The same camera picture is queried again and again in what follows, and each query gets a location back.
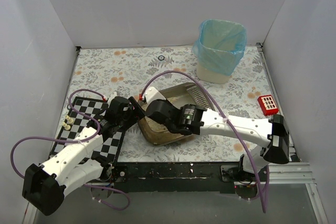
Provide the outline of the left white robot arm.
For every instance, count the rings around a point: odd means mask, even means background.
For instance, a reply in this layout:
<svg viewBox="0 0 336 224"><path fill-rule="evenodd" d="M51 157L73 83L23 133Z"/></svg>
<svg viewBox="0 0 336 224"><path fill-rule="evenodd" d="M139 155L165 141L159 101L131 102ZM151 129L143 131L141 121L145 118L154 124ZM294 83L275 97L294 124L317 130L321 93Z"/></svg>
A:
<svg viewBox="0 0 336 224"><path fill-rule="evenodd" d="M108 138L128 130L145 116L134 98L116 96L108 105L105 111L90 119L73 143L44 163L26 169L22 196L45 216L53 214L78 187L103 178L110 167L104 156L85 163L82 160Z"/></svg>

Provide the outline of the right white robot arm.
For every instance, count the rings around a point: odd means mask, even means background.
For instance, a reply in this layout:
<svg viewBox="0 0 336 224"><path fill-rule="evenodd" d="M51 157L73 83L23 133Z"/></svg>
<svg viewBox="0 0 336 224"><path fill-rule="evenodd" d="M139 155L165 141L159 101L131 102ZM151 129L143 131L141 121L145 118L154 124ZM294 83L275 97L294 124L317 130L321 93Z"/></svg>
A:
<svg viewBox="0 0 336 224"><path fill-rule="evenodd" d="M177 108L168 100L157 99L149 103L146 115L173 134L219 135L254 143L255 148L240 158L238 170L244 173L254 174L270 163L290 161L288 127L280 114L271 119L224 117L193 104Z"/></svg>

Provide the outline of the brown plastic litter box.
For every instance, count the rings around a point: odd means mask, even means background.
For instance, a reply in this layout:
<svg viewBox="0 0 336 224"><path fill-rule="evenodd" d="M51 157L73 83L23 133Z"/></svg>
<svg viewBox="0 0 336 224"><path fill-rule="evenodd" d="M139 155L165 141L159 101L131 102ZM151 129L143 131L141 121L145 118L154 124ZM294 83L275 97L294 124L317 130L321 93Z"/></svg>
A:
<svg viewBox="0 0 336 224"><path fill-rule="evenodd" d="M214 109L213 103L206 94L191 82L179 84L160 91L178 109L186 104L194 104L207 109ZM172 134L161 124L145 117L138 126L144 138L153 146L162 146L176 141L190 141L195 135Z"/></svg>

